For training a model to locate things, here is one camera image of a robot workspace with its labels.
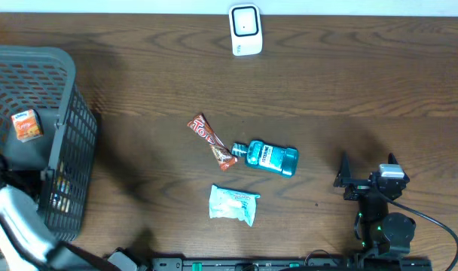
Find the gray plastic basket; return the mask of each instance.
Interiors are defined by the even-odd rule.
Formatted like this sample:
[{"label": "gray plastic basket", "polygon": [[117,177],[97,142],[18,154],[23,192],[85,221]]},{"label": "gray plastic basket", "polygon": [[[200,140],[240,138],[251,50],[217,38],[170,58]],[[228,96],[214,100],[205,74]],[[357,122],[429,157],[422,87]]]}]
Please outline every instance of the gray plastic basket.
[{"label": "gray plastic basket", "polygon": [[[11,115],[35,109],[44,136],[17,140]],[[59,239],[80,232],[96,121],[75,86],[75,64],[49,47],[0,46],[0,153],[13,170],[40,170],[38,213]]]}]

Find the blue mouthwash bottle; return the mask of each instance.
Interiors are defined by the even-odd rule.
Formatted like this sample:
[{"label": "blue mouthwash bottle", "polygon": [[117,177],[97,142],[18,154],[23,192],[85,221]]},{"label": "blue mouthwash bottle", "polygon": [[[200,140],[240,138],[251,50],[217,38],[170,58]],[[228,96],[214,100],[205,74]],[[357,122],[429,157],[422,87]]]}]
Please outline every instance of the blue mouthwash bottle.
[{"label": "blue mouthwash bottle", "polygon": [[249,146],[234,143],[231,153],[246,157],[246,165],[255,169],[264,169],[290,178],[296,173],[299,153],[294,148],[279,148],[259,140],[251,141]]}]

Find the wood grain surface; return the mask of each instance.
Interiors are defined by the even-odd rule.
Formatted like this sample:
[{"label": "wood grain surface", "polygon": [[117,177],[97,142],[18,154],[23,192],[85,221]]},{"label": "wood grain surface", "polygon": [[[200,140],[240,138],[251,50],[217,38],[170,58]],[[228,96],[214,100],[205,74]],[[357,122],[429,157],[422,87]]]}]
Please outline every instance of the wood grain surface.
[{"label": "wood grain surface", "polygon": [[[411,178],[398,201],[458,234],[458,19],[265,16],[262,26],[263,52],[236,58],[226,16],[0,14],[0,44],[69,52],[101,115],[76,245],[98,255],[131,245],[187,257],[349,253],[361,244],[357,204],[332,187],[342,151],[361,177],[393,152]],[[226,145],[295,146],[296,176],[243,163],[221,172],[186,127],[199,112]],[[209,219],[211,184],[260,193],[254,227]],[[411,217],[411,256],[444,269],[453,239]]]}]

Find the white device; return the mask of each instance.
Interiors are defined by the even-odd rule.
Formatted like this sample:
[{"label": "white device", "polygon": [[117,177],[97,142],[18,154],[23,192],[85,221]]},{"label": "white device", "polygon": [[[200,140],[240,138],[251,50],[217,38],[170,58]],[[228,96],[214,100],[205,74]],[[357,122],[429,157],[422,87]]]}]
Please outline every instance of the white device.
[{"label": "white device", "polygon": [[248,56],[262,51],[262,28],[259,9],[253,4],[235,5],[229,10],[232,53]]}]

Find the light blue packet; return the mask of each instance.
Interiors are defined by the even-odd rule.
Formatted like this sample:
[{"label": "light blue packet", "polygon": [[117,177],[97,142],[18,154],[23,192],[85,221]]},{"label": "light blue packet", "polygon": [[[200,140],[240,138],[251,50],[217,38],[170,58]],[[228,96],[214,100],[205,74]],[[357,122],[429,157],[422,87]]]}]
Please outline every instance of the light blue packet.
[{"label": "light blue packet", "polygon": [[256,216],[256,199],[260,197],[261,195],[258,194],[244,193],[213,185],[209,198],[209,217],[238,218],[252,227]]}]

